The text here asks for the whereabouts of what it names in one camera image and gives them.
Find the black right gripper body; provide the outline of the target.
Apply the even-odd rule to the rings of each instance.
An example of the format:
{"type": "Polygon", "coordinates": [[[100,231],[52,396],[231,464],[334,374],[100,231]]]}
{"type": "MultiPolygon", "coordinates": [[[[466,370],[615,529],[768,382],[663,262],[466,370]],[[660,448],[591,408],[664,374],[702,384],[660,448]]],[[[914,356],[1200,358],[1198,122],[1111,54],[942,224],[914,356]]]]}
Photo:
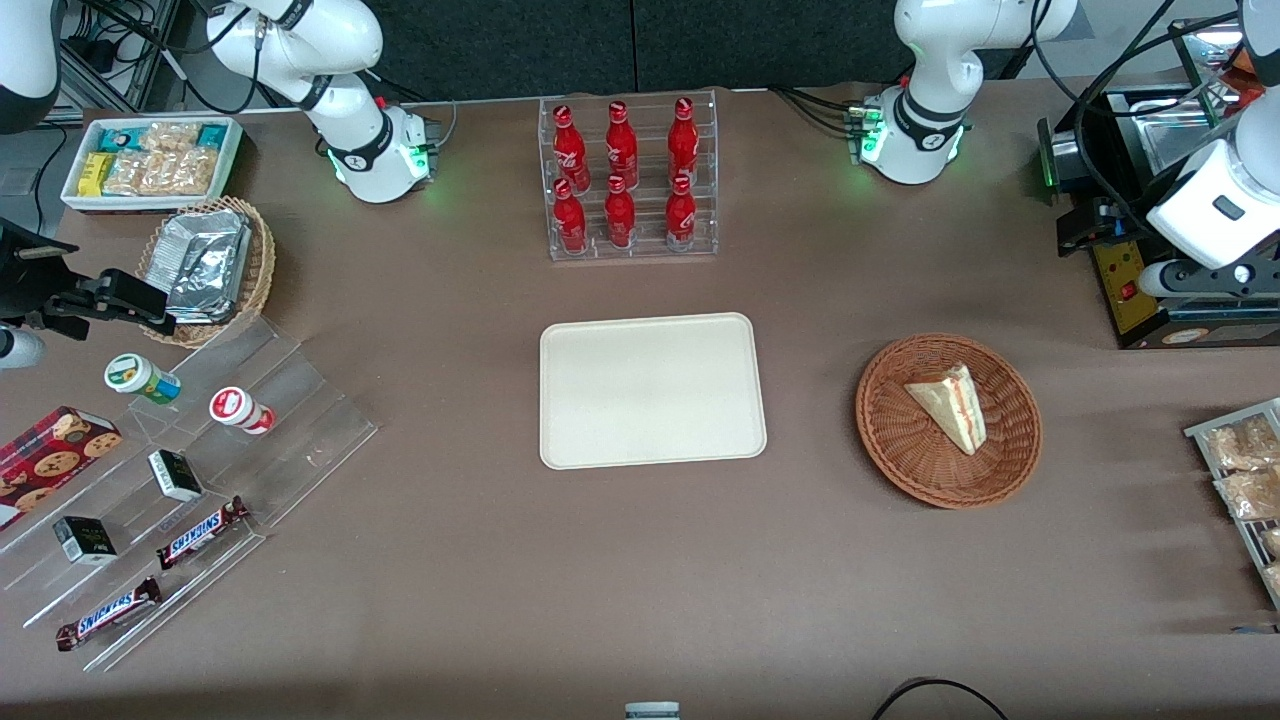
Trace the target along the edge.
{"type": "Polygon", "coordinates": [[[128,322],[172,336],[177,319],[168,293],[118,268],[96,277],[73,272],[65,256],[73,243],[1,222],[1,319],[8,325],[50,331],[84,341],[92,320],[128,322]]]}

